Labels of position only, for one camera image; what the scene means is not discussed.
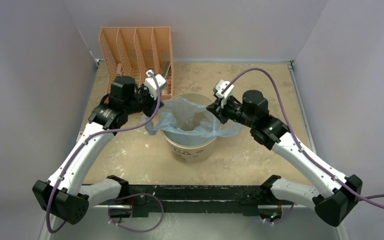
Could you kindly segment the blue plastic trash bag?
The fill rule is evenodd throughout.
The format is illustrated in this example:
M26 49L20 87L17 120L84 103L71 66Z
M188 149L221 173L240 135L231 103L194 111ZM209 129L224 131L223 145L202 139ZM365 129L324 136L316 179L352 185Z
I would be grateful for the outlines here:
M238 135L243 126L236 122L222 124L207 106L214 101L200 93L187 92L171 99L163 100L156 115L157 123L145 125L150 135L158 131L185 137L212 139L215 137L233 137Z

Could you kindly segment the beige capybara trash bin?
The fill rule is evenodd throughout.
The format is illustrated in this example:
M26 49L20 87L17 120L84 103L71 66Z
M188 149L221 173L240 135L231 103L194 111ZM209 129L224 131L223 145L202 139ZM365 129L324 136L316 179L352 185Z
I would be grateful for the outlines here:
M205 161L211 155L218 138L187 137L161 130L159 132L166 140L170 154L182 163Z

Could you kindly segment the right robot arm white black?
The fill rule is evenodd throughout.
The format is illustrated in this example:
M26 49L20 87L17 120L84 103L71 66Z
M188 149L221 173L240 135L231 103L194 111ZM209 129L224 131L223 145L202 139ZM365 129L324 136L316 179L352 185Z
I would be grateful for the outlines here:
M260 196L268 204L290 201L313 209L325 223L337 227L357 205L350 192L361 192L363 182L333 169L300 141L289 127L269 113L269 102L258 90L247 90L238 101L230 93L214 91L215 101L207 106L221 123L231 120L250 129L253 139L291 163L311 185L272 175L261 185Z

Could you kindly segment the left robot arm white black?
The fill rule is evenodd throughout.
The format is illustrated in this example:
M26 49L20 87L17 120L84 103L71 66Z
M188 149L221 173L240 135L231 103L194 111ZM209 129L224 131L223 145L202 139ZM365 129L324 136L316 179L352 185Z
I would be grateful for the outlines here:
M163 107L161 91L167 81L161 74L147 73L138 85L127 75L118 75L111 83L110 92L102 97L88 118L88 123L75 147L61 166L46 180L37 180L32 191L46 212L46 224L51 227L51 216L64 223L77 224L91 207L112 200L118 205L129 199L128 182L108 176L93 185L83 185L84 179L105 146L130 115L143 113L152 120Z

